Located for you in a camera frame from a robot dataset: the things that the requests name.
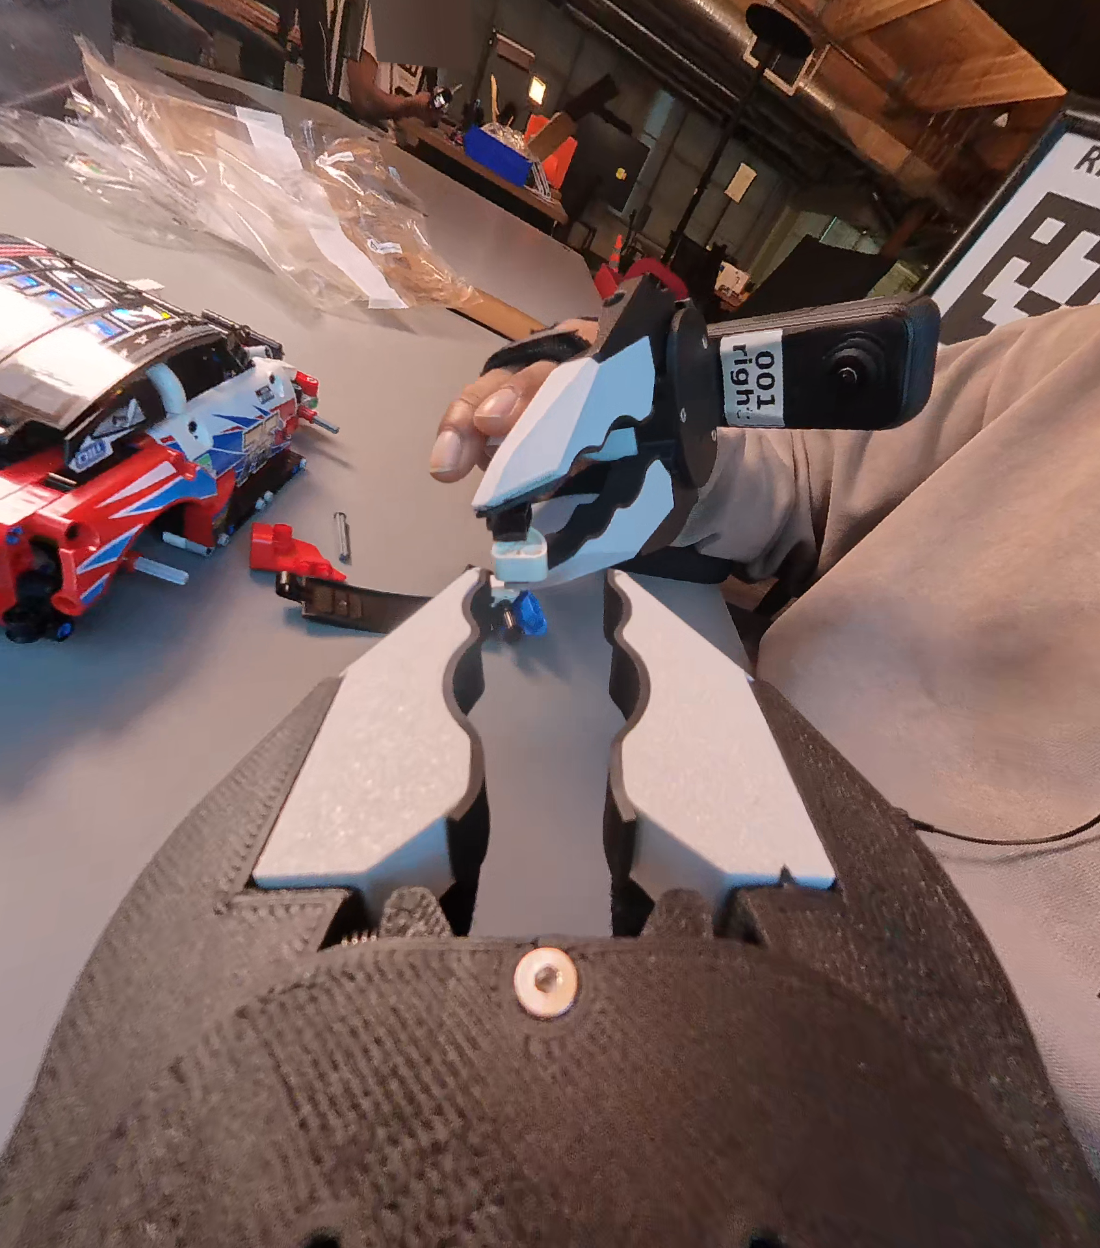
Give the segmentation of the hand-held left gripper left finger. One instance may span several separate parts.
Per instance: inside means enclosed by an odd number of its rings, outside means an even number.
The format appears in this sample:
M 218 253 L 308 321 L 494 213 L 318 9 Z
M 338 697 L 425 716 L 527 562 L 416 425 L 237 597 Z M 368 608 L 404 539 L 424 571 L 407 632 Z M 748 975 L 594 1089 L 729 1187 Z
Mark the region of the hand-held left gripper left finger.
M 467 569 L 339 679 L 305 760 L 256 861 L 266 890 L 422 887 L 473 894 L 489 844 L 480 734 L 484 692 Z

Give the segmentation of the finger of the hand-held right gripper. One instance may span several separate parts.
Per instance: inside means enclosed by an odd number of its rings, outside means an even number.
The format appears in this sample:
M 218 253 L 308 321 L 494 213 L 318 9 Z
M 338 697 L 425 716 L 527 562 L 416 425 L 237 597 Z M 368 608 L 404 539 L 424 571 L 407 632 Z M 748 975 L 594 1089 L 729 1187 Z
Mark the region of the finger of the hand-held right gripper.
M 636 456 L 636 426 L 651 416 L 654 390 L 649 344 L 556 365 L 498 446 L 472 510 L 489 515 L 538 498 L 566 480 L 580 458 L 610 463 Z
M 564 585 L 631 560 L 676 506 L 676 482 L 657 456 L 589 465 L 540 504 L 547 549 L 540 585 Z

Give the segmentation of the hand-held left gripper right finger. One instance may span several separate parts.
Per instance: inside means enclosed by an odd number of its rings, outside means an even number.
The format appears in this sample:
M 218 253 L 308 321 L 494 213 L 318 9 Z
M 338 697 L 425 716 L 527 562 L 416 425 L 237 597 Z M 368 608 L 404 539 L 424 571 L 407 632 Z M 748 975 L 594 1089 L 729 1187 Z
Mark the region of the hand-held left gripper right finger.
M 606 575 L 606 638 L 623 718 L 607 770 L 614 890 L 831 890 L 836 870 L 742 667 L 620 569 Z

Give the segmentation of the small white lego connector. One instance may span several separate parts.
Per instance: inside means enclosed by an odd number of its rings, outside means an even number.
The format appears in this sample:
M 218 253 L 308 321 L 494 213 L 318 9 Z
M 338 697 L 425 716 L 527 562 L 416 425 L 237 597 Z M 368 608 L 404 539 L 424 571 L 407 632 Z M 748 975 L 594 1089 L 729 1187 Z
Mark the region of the small white lego connector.
M 506 585 L 536 585 L 549 572 L 547 542 L 527 510 L 510 510 L 490 516 L 494 577 Z

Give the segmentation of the black lego panel blue end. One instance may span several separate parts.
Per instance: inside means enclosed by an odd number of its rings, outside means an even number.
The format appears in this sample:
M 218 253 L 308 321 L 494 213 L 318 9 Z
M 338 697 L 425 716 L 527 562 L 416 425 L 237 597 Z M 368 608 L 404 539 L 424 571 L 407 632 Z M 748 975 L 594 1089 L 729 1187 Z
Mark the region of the black lego panel blue end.
M 394 632 L 429 602 L 289 571 L 277 573 L 276 591 L 296 603 L 308 621 L 378 636 Z M 529 590 L 490 586 L 471 610 L 484 637 L 493 634 L 511 645 L 549 632 L 542 604 Z

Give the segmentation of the red lego piece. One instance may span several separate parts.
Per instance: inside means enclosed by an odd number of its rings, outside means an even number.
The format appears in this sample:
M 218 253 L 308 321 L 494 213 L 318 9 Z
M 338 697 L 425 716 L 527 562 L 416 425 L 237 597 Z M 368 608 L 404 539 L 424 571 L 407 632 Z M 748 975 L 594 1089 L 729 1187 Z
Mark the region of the red lego piece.
M 253 572 L 308 581 L 344 584 L 347 576 L 311 542 L 294 536 L 292 525 L 255 521 L 250 525 L 247 565 Z

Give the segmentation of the lego race car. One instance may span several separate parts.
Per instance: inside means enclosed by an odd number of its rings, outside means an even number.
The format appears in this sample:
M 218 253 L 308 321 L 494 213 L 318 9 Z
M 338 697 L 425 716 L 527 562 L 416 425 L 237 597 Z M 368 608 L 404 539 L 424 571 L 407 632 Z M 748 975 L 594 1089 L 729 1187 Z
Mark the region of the lego race car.
M 281 343 L 0 233 L 0 632 L 64 641 L 122 573 L 186 585 L 338 434 Z

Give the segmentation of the person's right forearm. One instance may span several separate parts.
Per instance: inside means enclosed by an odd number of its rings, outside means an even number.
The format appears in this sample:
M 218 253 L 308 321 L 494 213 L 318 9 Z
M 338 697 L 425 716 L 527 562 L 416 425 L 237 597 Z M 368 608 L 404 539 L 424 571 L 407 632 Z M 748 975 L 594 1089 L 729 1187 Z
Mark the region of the person's right forearm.
M 737 430 L 677 546 L 809 589 L 848 555 L 896 597 L 1100 611 L 1100 303 L 940 347 L 900 429 Z

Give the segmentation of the person's right hand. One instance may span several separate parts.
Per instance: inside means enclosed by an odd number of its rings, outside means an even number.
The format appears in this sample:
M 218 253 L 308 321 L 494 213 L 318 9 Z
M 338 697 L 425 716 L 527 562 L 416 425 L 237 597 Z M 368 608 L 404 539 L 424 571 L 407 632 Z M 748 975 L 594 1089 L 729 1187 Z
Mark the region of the person's right hand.
M 448 485 L 484 472 L 555 367 L 554 360 L 537 360 L 520 369 L 491 369 L 467 385 L 441 417 L 430 476 Z

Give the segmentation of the black white marker board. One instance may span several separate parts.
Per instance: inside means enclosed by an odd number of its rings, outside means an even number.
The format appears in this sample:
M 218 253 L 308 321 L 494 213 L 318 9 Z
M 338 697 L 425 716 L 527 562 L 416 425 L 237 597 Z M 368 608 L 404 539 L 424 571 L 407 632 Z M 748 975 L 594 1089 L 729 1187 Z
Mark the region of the black white marker board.
M 1100 101 L 1069 99 L 920 292 L 943 344 L 1100 304 Z

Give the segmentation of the clear plastic bag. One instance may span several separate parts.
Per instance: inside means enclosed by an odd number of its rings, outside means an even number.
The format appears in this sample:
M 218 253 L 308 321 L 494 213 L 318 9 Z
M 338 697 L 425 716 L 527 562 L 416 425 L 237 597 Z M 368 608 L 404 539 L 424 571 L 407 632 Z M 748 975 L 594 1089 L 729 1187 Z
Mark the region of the clear plastic bag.
M 370 309 L 473 302 L 473 287 L 432 246 L 422 203 L 374 136 L 347 135 L 316 120 L 302 122 L 299 131 L 308 173 L 337 220 L 331 231 L 312 235 Z
M 281 273 L 316 263 L 338 221 L 285 131 L 121 71 L 83 35 L 70 49 L 69 83 L 0 83 L 3 147 L 133 224 L 199 233 Z

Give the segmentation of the blue plastic bin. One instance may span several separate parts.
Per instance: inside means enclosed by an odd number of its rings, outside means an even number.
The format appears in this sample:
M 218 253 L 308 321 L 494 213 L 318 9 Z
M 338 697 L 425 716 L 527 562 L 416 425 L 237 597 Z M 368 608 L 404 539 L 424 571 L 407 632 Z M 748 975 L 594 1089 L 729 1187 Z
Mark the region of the blue plastic bin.
M 495 178 L 516 188 L 527 187 L 533 161 L 519 148 L 511 147 L 494 133 L 472 125 L 463 134 L 465 156 Z

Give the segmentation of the black tripod stand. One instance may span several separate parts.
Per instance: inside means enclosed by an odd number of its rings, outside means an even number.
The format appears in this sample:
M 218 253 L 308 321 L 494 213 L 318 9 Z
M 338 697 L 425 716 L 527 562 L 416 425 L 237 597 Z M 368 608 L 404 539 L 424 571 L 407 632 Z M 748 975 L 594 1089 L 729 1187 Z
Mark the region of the black tripod stand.
M 772 5 L 763 3 L 748 5 L 745 9 L 745 25 L 753 35 L 751 45 L 746 53 L 746 56 L 754 55 L 750 57 L 751 68 L 749 81 L 744 92 L 731 109 L 729 116 L 720 126 L 714 151 L 698 178 L 681 218 L 671 231 L 668 243 L 662 253 L 662 263 L 666 265 L 673 261 L 728 144 L 745 120 L 750 107 L 758 100 L 768 66 L 772 61 L 777 60 L 780 55 L 806 58 L 814 48 L 810 35 L 783 10 Z

